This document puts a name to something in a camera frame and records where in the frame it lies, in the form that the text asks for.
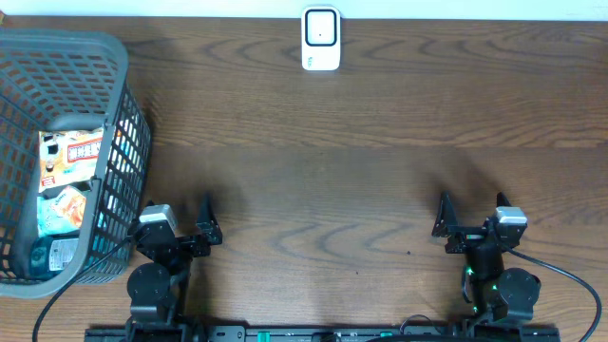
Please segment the mint green snack packet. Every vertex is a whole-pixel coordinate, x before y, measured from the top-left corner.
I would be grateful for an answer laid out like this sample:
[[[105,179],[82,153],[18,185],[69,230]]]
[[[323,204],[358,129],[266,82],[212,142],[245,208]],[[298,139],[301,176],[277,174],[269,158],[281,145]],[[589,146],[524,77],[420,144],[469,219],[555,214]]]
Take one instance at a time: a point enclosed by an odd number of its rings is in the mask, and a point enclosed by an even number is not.
[[[81,228],[86,209],[86,195],[72,186],[56,197],[37,198],[38,237],[69,234]]]

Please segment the yellow snack bag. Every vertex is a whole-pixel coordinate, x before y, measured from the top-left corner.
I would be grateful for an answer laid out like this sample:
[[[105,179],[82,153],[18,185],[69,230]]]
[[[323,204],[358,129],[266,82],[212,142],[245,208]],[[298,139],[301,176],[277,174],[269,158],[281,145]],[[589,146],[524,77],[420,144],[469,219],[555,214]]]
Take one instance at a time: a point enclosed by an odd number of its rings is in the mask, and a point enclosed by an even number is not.
[[[39,191],[88,181],[94,174],[104,131],[39,132]]]

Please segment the teal mouthwash bottle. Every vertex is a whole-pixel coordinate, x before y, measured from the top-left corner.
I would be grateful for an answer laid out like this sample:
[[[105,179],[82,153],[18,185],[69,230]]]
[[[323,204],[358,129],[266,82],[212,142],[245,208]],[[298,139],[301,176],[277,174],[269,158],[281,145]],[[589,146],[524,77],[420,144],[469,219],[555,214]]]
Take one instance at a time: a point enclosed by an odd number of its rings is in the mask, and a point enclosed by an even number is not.
[[[32,245],[29,275],[34,279],[49,280],[60,274],[73,259],[77,237],[40,237]]]

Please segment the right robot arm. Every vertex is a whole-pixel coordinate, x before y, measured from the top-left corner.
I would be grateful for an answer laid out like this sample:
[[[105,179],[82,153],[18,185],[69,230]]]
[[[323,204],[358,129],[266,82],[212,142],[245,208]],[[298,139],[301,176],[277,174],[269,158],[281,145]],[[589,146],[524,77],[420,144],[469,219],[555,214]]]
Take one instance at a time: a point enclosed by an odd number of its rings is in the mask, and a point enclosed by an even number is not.
[[[431,235],[446,239],[448,254],[465,256],[463,297],[474,304],[476,318],[484,323],[517,324],[533,318],[539,279],[521,268],[506,269],[503,259],[520,244],[526,228],[523,210],[502,192],[496,196],[493,214],[478,226],[460,224],[449,194],[440,196]]]

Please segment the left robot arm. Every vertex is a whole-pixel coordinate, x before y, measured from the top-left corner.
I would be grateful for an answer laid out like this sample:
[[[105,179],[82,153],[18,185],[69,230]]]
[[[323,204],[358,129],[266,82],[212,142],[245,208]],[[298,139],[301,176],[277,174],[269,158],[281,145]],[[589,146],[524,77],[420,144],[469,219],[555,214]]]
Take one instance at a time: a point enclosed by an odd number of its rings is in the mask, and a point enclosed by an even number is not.
[[[208,195],[203,197],[195,223],[197,232],[176,235],[177,219],[170,205],[148,205],[129,236],[149,259],[127,280],[131,299],[125,324],[127,341],[205,341],[207,331],[196,318],[184,315],[192,261],[208,257],[223,234]]]

